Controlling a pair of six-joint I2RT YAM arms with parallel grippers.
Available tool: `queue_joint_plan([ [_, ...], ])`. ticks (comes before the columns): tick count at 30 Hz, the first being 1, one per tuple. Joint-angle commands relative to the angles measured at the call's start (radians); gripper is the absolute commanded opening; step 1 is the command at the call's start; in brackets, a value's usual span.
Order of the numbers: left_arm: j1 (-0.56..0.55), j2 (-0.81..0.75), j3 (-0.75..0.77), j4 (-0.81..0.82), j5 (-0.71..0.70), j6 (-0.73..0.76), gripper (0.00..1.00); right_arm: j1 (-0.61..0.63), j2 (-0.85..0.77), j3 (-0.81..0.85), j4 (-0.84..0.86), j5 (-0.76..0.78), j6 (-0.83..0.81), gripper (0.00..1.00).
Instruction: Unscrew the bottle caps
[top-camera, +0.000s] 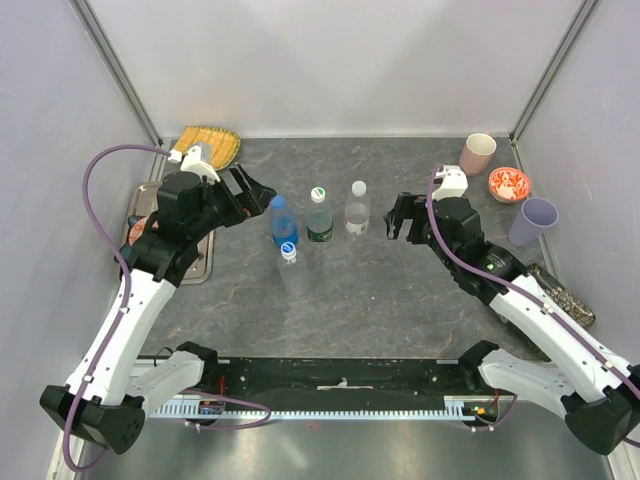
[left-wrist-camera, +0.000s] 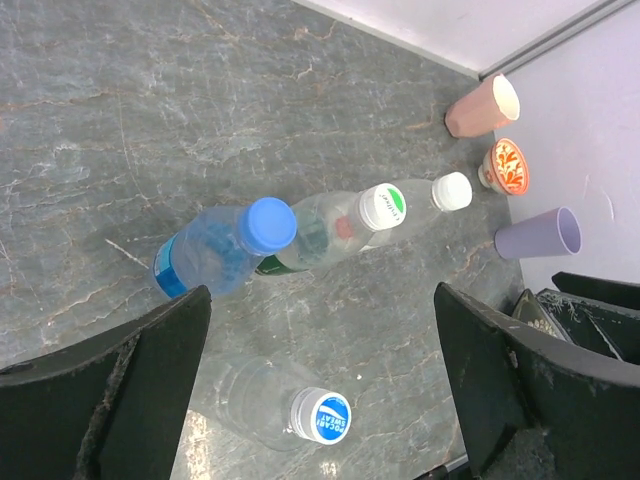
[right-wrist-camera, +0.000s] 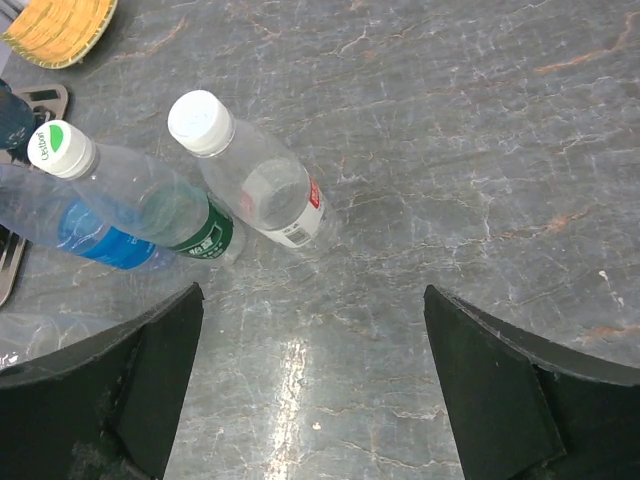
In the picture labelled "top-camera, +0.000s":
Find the green label bottle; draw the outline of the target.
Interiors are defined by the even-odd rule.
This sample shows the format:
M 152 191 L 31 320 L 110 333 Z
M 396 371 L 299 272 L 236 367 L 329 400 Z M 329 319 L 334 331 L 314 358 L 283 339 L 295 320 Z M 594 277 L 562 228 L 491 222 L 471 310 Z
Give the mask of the green label bottle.
M 306 232 L 310 241 L 326 243 L 332 238 L 333 213 L 326 190 L 320 186 L 310 192 L 311 203 L 306 213 Z

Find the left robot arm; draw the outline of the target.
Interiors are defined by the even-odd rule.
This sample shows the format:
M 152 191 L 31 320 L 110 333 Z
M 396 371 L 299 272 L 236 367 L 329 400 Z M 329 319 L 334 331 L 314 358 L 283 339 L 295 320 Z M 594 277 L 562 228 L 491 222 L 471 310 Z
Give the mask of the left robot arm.
M 219 227 L 261 215 L 276 195 L 242 167 L 230 172 L 237 194 L 222 180 L 209 183 L 191 172 L 162 181 L 156 209 L 125 251 L 117 298 L 89 351 L 64 385 L 49 385 L 41 395 L 41 407 L 66 433 L 122 454 L 146 418 L 175 395 L 218 385 L 216 351 L 193 342 L 137 380 L 130 375 L 156 318 L 196 261 L 199 243 Z

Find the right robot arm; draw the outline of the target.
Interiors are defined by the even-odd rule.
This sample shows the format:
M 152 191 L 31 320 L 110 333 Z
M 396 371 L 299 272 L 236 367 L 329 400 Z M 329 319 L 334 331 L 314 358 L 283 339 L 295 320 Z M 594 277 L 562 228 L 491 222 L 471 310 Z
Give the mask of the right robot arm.
M 467 392 L 506 390 L 556 414 L 590 450 L 608 455 L 639 425 L 639 368 L 583 329 L 508 250 L 484 238 L 468 199 L 403 192 L 384 217 L 396 239 L 427 245 L 466 293 L 515 326 L 550 360 L 541 367 L 483 341 L 458 368 Z

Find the red label clear bottle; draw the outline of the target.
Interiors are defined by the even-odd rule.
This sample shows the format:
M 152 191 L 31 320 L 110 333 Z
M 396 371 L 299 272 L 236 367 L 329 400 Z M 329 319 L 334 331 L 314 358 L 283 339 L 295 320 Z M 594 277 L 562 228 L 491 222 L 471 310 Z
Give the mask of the red label clear bottle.
M 345 227 L 349 234 L 361 235 L 367 230 L 370 208 L 371 202 L 366 183 L 362 180 L 355 181 L 344 208 Z

